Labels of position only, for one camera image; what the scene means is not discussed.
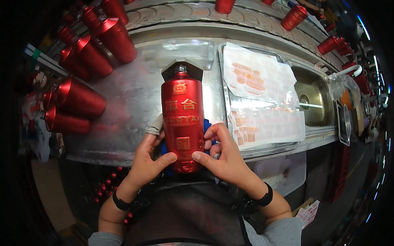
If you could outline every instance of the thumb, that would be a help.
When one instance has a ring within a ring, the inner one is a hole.
[[[193,160],[195,160],[196,162],[200,163],[201,165],[203,165],[204,167],[208,168],[209,170],[211,170],[212,168],[214,168],[216,164],[216,162],[218,160],[215,160],[214,158],[212,158],[210,155],[201,152],[201,151],[194,151],[191,154],[191,157],[193,158]]]
[[[169,166],[171,163],[174,163],[178,159],[177,155],[173,152],[169,152],[160,156],[159,159],[155,160],[154,162],[158,163],[163,167]]]

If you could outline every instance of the white faucet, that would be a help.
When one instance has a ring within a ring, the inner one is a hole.
[[[341,75],[343,75],[343,74],[346,74],[346,73],[348,73],[348,72],[351,72],[351,71],[353,71],[353,70],[356,70],[356,71],[352,74],[352,77],[355,78],[355,77],[357,77],[357,76],[362,72],[362,67],[361,67],[360,65],[354,65],[354,66],[348,67],[347,69],[342,70],[342,71],[340,71],[340,72],[338,72],[338,73],[332,73],[332,74],[326,76],[325,80],[326,80],[327,82],[331,82],[331,80],[336,80],[336,78],[338,78],[339,76],[341,76]]]

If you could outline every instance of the stainless steel sink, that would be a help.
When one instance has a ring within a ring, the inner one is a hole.
[[[328,126],[334,124],[335,112],[330,90],[324,79],[304,68],[292,67],[297,82],[294,85],[300,105],[304,111],[307,126]]]

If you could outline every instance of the gray sleeve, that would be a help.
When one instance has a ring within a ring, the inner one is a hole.
[[[89,246],[120,246],[123,239],[115,234],[98,231],[87,240]]]
[[[245,228],[249,241],[253,246],[300,246],[303,222],[300,218],[284,218],[272,222],[264,230],[263,235],[256,233],[246,221]]]

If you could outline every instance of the drain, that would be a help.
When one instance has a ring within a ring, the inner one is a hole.
[[[299,101],[300,101],[301,103],[303,103],[303,104],[310,104],[310,103],[309,103],[308,97],[307,97],[306,95],[304,95],[304,94],[302,94],[302,95],[299,96]],[[306,105],[301,105],[301,107],[302,107],[304,110],[308,110],[308,109],[309,109],[309,106],[306,106]]]

